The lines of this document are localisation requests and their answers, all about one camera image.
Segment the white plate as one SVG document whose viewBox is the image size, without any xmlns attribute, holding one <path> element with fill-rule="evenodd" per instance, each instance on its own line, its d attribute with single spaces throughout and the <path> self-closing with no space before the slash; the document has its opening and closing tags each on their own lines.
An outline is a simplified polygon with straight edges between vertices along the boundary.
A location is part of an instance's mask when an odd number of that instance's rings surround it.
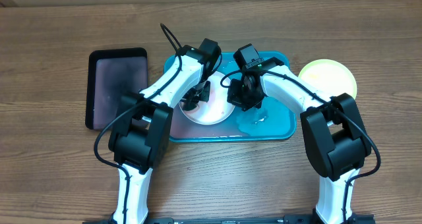
<svg viewBox="0 0 422 224">
<path fill-rule="evenodd" d="M 208 102 L 199 102 L 197 107 L 200 107 L 200 110 L 195 114 L 186 115 L 183 113 L 188 119 L 200 125 L 214 125 L 231 115 L 235 106 L 227 102 L 228 89 L 220 85 L 223 77 L 224 74 L 217 71 L 208 78 L 208 81 L 210 81 L 209 100 Z"/>
</svg>

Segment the yellow plate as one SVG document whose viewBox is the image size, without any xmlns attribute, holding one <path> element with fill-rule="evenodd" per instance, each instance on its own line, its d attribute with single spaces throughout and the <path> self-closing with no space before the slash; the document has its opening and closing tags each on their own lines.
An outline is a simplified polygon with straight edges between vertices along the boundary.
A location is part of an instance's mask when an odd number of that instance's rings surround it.
<svg viewBox="0 0 422 224">
<path fill-rule="evenodd" d="M 311 61 L 301 69 L 299 78 L 333 96 L 347 93 L 353 99 L 357 97 L 354 75 L 346 66 L 331 59 Z"/>
</svg>

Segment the pink green sponge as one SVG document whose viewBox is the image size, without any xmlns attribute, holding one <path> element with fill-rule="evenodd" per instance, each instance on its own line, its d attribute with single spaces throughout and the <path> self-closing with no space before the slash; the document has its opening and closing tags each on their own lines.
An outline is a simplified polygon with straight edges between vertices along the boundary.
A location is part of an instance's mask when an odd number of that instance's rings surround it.
<svg viewBox="0 0 422 224">
<path fill-rule="evenodd" d="M 192 114 L 195 114 L 199 110 L 200 110 L 200 107 L 195 107 L 194 109 L 190 109 L 190 110 L 182 110 L 182 112 L 186 115 L 192 115 Z"/>
</svg>

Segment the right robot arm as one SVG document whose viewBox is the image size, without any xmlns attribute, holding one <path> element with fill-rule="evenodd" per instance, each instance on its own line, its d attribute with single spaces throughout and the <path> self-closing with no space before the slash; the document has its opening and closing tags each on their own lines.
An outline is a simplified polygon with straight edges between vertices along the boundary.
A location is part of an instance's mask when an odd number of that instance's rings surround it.
<svg viewBox="0 0 422 224">
<path fill-rule="evenodd" d="M 228 85 L 227 100 L 247 111 L 266 97 L 284 104 L 301 120 L 307 159 L 319 174 L 319 198 L 311 214 L 285 215 L 282 223 L 374 223 L 373 215 L 351 210 L 355 180 L 365 158 L 378 154 L 357 104 L 347 93 L 331 96 L 295 76 L 276 57 L 263 59 L 253 45 L 233 58 L 241 78 Z"/>
</svg>

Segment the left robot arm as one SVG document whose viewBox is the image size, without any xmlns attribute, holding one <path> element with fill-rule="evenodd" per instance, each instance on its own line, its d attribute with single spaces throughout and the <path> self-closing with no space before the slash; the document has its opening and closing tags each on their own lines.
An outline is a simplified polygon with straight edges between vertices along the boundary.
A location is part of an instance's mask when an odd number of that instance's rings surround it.
<svg viewBox="0 0 422 224">
<path fill-rule="evenodd" d="M 198 102 L 209 100 L 208 77 L 221 52 L 217 42 L 209 39 L 198 48 L 185 45 L 153 85 L 121 98 L 108 144 L 120 179 L 110 223 L 146 221 L 150 178 L 168 146 L 173 110 L 179 102 L 192 110 Z"/>
</svg>

